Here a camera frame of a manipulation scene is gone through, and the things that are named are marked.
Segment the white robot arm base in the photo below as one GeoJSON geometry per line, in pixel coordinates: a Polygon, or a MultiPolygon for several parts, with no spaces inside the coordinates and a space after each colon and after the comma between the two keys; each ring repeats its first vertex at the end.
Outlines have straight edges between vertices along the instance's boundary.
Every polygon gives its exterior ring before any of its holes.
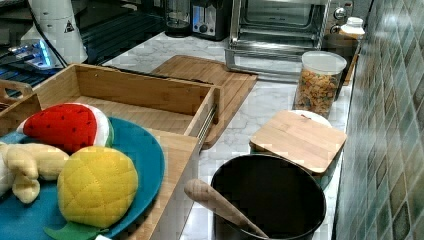
{"type": "Polygon", "coordinates": [[[52,67],[87,60],[71,0],[28,0],[28,4],[33,26],[21,38],[22,44],[42,40],[52,67]]]}

